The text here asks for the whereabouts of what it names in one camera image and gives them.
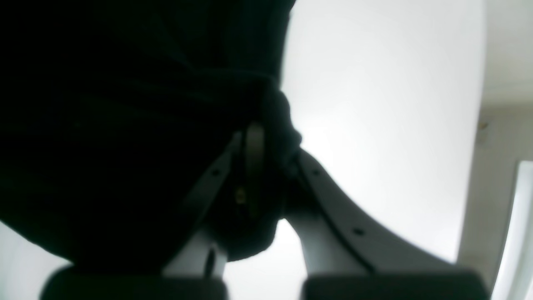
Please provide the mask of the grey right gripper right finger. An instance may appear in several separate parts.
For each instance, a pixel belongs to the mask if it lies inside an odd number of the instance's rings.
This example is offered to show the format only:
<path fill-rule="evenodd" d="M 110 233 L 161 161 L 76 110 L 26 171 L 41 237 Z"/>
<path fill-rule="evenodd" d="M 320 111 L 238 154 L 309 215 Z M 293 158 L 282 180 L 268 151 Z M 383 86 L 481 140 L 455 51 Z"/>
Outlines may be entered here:
<path fill-rule="evenodd" d="M 487 300 L 476 272 L 405 241 L 358 207 L 308 152 L 287 194 L 286 220 L 308 278 L 301 300 Z"/>

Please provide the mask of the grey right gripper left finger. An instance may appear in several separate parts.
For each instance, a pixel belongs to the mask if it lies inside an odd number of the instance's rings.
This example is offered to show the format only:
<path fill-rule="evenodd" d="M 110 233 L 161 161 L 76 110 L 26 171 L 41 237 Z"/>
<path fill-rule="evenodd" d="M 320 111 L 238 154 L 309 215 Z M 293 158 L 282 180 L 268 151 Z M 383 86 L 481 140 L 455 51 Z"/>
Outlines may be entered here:
<path fill-rule="evenodd" d="M 219 222 L 257 215 L 265 159 L 264 127 L 235 133 L 179 205 L 177 249 L 156 275 L 65 268 L 46 283 L 42 300 L 226 300 L 228 241 Z"/>

